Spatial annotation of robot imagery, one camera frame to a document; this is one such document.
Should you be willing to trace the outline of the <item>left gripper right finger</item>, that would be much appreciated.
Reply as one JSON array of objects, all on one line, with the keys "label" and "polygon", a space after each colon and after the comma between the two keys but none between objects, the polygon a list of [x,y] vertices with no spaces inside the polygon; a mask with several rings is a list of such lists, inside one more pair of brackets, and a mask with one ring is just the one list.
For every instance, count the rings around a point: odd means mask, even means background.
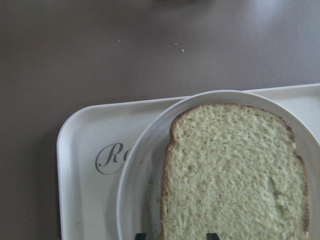
[{"label": "left gripper right finger", "polygon": [[217,233],[207,233],[206,240],[220,240],[220,237]]}]

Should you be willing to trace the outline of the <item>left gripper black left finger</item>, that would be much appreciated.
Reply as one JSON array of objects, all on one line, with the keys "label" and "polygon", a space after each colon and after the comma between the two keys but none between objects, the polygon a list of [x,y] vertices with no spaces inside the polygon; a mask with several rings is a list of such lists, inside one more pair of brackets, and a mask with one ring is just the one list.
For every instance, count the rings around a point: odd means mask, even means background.
[{"label": "left gripper black left finger", "polygon": [[134,240],[146,240],[147,234],[146,233],[136,233]]}]

